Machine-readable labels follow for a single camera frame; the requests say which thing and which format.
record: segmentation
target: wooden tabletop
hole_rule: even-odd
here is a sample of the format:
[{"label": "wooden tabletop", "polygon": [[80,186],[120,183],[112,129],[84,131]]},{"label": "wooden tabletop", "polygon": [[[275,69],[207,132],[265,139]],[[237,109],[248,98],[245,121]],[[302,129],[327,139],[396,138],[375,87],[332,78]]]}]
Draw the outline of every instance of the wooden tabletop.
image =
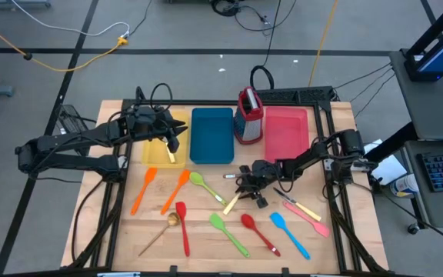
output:
[{"label": "wooden tabletop", "polygon": [[[98,123],[106,122],[112,113],[120,110],[121,105],[122,101],[103,101],[98,115]],[[333,102],[331,106],[337,131],[355,128],[350,103]],[[190,114],[193,108],[195,107],[173,105],[171,110],[184,110]],[[306,109],[308,110],[310,143],[317,136],[317,129],[312,108]],[[324,112],[321,117],[325,132],[327,132]],[[182,169],[159,169],[155,180],[146,190],[138,212],[134,216],[130,215],[131,207],[143,186],[144,174],[147,169],[147,166],[141,163],[143,143],[135,142],[132,149],[132,160],[129,163],[128,181],[115,247],[114,270],[167,272],[170,265],[177,265],[180,272],[271,273],[281,272],[282,267],[289,267],[291,273],[339,273],[333,235],[325,238],[316,233],[309,223],[288,211],[283,206],[281,198],[269,187],[261,191],[268,201],[268,207],[258,209],[255,201],[242,199],[238,201],[230,214],[223,215],[224,207],[219,202],[215,201],[203,188],[188,182],[177,194],[169,211],[165,215],[161,215],[160,210],[177,185]],[[90,151],[92,156],[110,153],[112,153],[111,149],[100,146],[92,147]],[[250,166],[254,160],[263,158],[264,139],[254,145],[240,145],[236,142],[235,158],[230,165],[195,165],[188,159],[186,168],[202,174],[208,185],[225,200],[230,201],[237,187],[234,179],[223,179],[222,175],[237,172],[240,165]],[[85,173],[76,207],[100,178],[94,172]],[[358,184],[368,185],[366,174],[354,173],[354,180]],[[318,213],[322,217],[321,222],[331,229],[328,202],[321,194],[324,184],[322,165],[317,163],[306,169],[303,176],[295,181],[294,188],[289,195]],[[77,254],[86,247],[97,230],[104,190],[105,185],[102,185],[87,200],[82,209],[76,236]],[[388,264],[371,194],[352,185],[348,186],[347,190],[357,237],[378,264],[387,268]],[[186,258],[184,254],[180,226],[167,229],[141,257],[138,257],[138,253],[166,225],[167,214],[175,211],[174,203],[180,201],[187,205],[185,220],[191,249],[190,257]],[[250,258],[242,256],[222,231],[211,226],[208,219],[213,212],[218,213],[224,219],[225,227],[249,251]],[[290,231],[310,253],[311,260],[304,259],[285,232],[275,227],[269,218],[273,212],[283,215]],[[254,231],[241,224],[240,218],[244,213],[248,213],[255,219],[258,229],[280,251],[281,257],[270,252]],[[70,228],[68,235],[62,265],[72,262],[71,237],[72,228]],[[349,249],[348,240],[344,235],[343,238],[345,238],[343,240],[345,249]],[[108,235],[103,239],[102,249],[106,249],[107,244]],[[105,250],[101,251],[99,265],[103,265],[105,261],[105,252]],[[345,256],[348,261],[347,265],[351,268],[349,251]]]}]

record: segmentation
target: wheel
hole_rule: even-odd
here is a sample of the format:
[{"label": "wheel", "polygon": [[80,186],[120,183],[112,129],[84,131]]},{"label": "wheel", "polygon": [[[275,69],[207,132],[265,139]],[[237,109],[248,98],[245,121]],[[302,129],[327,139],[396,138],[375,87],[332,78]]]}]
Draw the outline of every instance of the wheel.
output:
[{"label": "wheel", "polygon": [[408,226],[408,233],[415,235],[420,231],[420,227],[418,226],[418,223],[413,223],[410,226]]}]

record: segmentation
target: red tray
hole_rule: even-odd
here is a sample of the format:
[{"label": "red tray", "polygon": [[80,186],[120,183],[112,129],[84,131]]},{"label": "red tray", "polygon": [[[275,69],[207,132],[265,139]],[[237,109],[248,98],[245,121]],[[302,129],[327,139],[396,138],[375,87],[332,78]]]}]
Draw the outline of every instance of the red tray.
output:
[{"label": "red tray", "polygon": [[303,108],[267,107],[265,160],[293,159],[308,149],[307,111]]}]

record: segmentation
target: gray floor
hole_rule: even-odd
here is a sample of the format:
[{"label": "gray floor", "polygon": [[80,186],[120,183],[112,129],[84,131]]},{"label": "gray floor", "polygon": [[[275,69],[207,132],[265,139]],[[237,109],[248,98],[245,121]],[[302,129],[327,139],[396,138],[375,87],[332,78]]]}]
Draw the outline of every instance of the gray floor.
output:
[{"label": "gray floor", "polygon": [[[49,10],[30,11],[48,24],[81,28],[92,0],[54,0]],[[268,38],[241,29],[233,18],[213,13],[204,0],[177,0],[169,5],[153,1],[148,19],[130,38],[127,48],[266,48]],[[436,16],[443,11],[443,0],[429,0]],[[263,14],[274,11],[276,1],[247,0]],[[275,32],[273,48],[317,49],[332,0],[298,0],[287,22]],[[91,32],[122,20],[134,25],[147,1],[100,0]],[[281,4],[285,15],[290,1]],[[250,12],[242,22],[260,27]],[[324,49],[393,51],[411,45],[428,27],[420,0],[347,0],[338,4],[335,20]],[[0,32],[16,45],[29,48],[74,48],[78,35],[48,30],[36,25],[21,12],[0,11]],[[97,38],[87,38],[85,48],[107,48],[115,44],[121,27]],[[93,55],[80,55],[78,64]],[[35,54],[35,57],[65,68],[71,55]],[[248,85],[254,65],[263,55],[110,55],[76,72],[69,84],[65,102],[83,116],[95,117],[103,99],[132,98],[136,85],[147,94],[159,82],[167,82],[178,99],[234,99]],[[267,67],[279,88],[306,86],[312,55],[273,55]],[[313,85],[340,85],[388,62],[387,57],[323,56]],[[0,85],[12,85],[15,96],[0,97],[0,249],[25,185],[25,176],[16,168],[13,149],[42,135],[64,74],[26,62],[20,55],[0,54]],[[346,101],[357,95],[373,78],[339,89]],[[267,81],[256,76],[256,87]],[[353,101],[359,111],[378,89],[376,82]],[[398,83],[392,79],[357,118],[363,139],[386,139],[409,121]],[[49,175],[80,179],[80,172],[52,171]],[[35,187],[22,228],[6,267],[6,273],[58,268],[78,188],[57,182],[39,182]],[[411,208],[408,201],[398,200]],[[377,197],[376,208],[389,266],[412,275],[443,275],[443,238],[426,230],[408,235],[405,227],[412,220],[387,199]]]}]

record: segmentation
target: orange spatula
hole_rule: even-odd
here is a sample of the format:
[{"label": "orange spatula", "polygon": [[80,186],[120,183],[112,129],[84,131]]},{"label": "orange spatula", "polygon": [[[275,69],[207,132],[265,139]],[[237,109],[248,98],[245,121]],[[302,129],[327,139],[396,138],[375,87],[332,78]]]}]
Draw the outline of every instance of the orange spatula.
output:
[{"label": "orange spatula", "polygon": [[157,174],[157,168],[149,168],[145,174],[145,184],[143,184],[142,190],[136,199],[135,204],[131,208],[131,215],[135,215],[138,211],[139,203],[142,201],[143,195],[145,194],[146,187],[153,181],[155,175]]},{"label": "orange spatula", "polygon": [[164,215],[167,212],[168,207],[170,207],[170,204],[172,204],[172,201],[174,201],[174,198],[177,195],[177,192],[179,191],[179,189],[181,189],[181,187],[186,182],[189,181],[189,174],[191,174],[191,172],[187,169],[184,169],[184,171],[181,173],[181,176],[178,178],[177,187],[175,188],[174,192],[172,193],[172,195],[170,195],[170,198],[167,200],[167,202],[163,206],[161,214]]}]

